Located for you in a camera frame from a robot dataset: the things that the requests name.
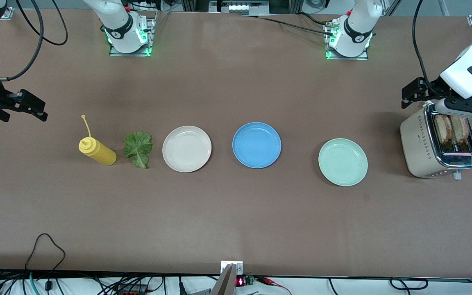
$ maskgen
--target toaster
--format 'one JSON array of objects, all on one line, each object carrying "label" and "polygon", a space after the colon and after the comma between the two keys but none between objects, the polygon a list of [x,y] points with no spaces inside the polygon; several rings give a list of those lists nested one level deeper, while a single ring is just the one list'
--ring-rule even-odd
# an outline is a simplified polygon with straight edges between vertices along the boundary
[{"label": "toaster", "polygon": [[424,107],[403,121],[400,136],[409,172],[420,178],[436,178],[451,174],[461,180],[461,171],[472,168],[472,130],[463,143],[451,140],[442,144],[437,134],[435,103]]}]

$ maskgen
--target plate rim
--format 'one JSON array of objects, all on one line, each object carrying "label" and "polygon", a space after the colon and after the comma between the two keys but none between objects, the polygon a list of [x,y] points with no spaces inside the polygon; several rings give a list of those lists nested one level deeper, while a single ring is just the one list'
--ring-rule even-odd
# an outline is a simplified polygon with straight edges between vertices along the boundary
[{"label": "plate rim", "polygon": [[[178,170],[178,169],[176,169],[175,167],[171,166],[171,165],[169,164],[169,162],[167,161],[167,158],[165,157],[165,154],[166,154],[166,153],[165,153],[165,150],[166,150],[165,147],[168,146],[168,142],[170,141],[169,136],[170,136],[172,133],[174,133],[175,131],[178,131],[179,129],[185,129],[185,128],[187,128],[187,127],[192,128],[192,129],[196,129],[196,131],[197,131],[197,130],[200,130],[200,131],[202,131],[202,132],[205,134],[206,138],[207,138],[208,141],[209,141],[209,152],[208,152],[208,155],[207,155],[205,161],[202,162],[202,164],[201,164],[198,168],[195,168],[194,170]],[[170,131],[169,134],[167,134],[167,136],[165,137],[165,140],[163,140],[163,145],[162,145],[162,147],[161,147],[161,154],[163,155],[163,161],[165,161],[165,164],[167,164],[167,166],[169,166],[172,170],[177,171],[177,172],[183,172],[183,173],[190,173],[190,172],[194,172],[194,171],[200,170],[200,169],[201,169],[203,166],[205,166],[205,164],[209,161],[211,153],[212,153],[212,140],[210,140],[210,136],[208,135],[208,133],[206,133],[205,130],[203,130],[202,128],[197,127],[197,126],[192,126],[192,125],[180,126],[180,127],[176,128],[176,129],[173,129],[172,131]]]},{"label": "plate rim", "polygon": [[[340,184],[340,183],[335,183],[334,181],[329,179],[329,177],[327,177],[327,175],[325,175],[325,172],[322,168],[322,163],[320,162],[320,157],[322,156],[322,152],[324,151],[324,148],[326,146],[329,146],[329,145],[333,144],[333,142],[336,142],[336,141],[345,141],[345,142],[348,142],[350,144],[352,143],[353,145],[357,146],[358,149],[360,149],[360,151],[361,151],[360,156],[365,158],[365,173],[362,175],[362,177],[360,177],[360,179],[357,182],[344,185],[344,184]],[[365,176],[367,175],[367,171],[369,170],[369,159],[367,159],[367,155],[366,155],[365,151],[362,149],[362,147],[359,144],[357,144],[356,142],[354,142],[350,139],[347,139],[347,138],[333,138],[333,139],[327,141],[326,143],[324,143],[324,145],[322,145],[322,148],[318,152],[318,166],[320,167],[320,172],[322,172],[322,174],[325,176],[325,178],[328,181],[330,181],[331,183],[334,183],[335,185],[339,185],[339,186],[353,186],[353,185],[359,184],[365,178]]]},{"label": "plate rim", "polygon": [[[234,149],[234,142],[236,141],[236,136],[238,135],[238,133],[244,129],[245,127],[248,127],[248,125],[253,125],[253,124],[258,124],[258,125],[264,125],[264,126],[267,126],[267,127],[270,127],[274,132],[275,132],[275,138],[277,138],[278,142],[279,142],[279,150],[278,150],[278,155],[273,159],[272,162],[270,162],[269,164],[267,164],[266,166],[249,166],[245,163],[243,163],[241,161],[241,159],[238,157],[238,155],[236,154],[236,149]],[[282,148],[282,145],[281,145],[281,136],[279,136],[279,133],[278,131],[276,131],[276,129],[274,129],[274,127],[272,127],[271,125],[267,124],[267,123],[263,123],[263,122],[259,122],[259,121],[254,121],[254,122],[249,122],[249,123],[245,123],[244,125],[242,125],[241,127],[238,128],[238,130],[236,130],[236,133],[234,133],[234,136],[232,136],[232,153],[234,154],[234,157],[236,157],[236,159],[238,160],[238,162],[240,162],[241,164],[243,164],[244,166],[247,166],[249,168],[252,168],[252,169],[263,169],[263,168],[267,168],[268,166],[271,166],[272,164],[274,164],[274,162],[276,162],[279,158],[279,156],[281,155],[281,148]]]}]

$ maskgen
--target plate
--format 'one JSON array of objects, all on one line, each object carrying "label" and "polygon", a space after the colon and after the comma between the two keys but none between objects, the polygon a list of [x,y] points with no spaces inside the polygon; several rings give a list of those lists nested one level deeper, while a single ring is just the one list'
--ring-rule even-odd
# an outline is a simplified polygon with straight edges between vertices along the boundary
[{"label": "plate", "polygon": [[367,156],[362,148],[351,140],[335,138],[320,149],[318,165],[330,182],[352,186],[367,174]]},{"label": "plate", "polygon": [[278,132],[265,123],[247,123],[236,131],[232,139],[232,151],[243,165],[255,169],[265,168],[278,159],[281,139]]},{"label": "plate", "polygon": [[212,143],[202,129],[182,126],[174,129],[163,142],[163,159],[178,172],[202,168],[210,158]]}]

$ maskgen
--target blue plate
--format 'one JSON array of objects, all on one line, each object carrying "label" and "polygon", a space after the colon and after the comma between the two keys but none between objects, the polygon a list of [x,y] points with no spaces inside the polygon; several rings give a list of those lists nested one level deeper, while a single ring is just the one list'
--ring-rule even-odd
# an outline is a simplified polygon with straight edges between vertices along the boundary
[{"label": "blue plate", "polygon": [[250,168],[265,168],[279,157],[281,140],[276,130],[261,122],[240,127],[232,139],[236,159]]}]

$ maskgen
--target white plate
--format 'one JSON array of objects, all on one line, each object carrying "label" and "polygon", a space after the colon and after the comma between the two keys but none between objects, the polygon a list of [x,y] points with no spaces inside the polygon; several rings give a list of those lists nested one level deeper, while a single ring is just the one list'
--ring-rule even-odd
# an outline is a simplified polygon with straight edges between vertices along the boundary
[{"label": "white plate", "polygon": [[202,168],[210,158],[212,144],[209,136],[195,126],[174,129],[163,142],[163,159],[178,172]]}]

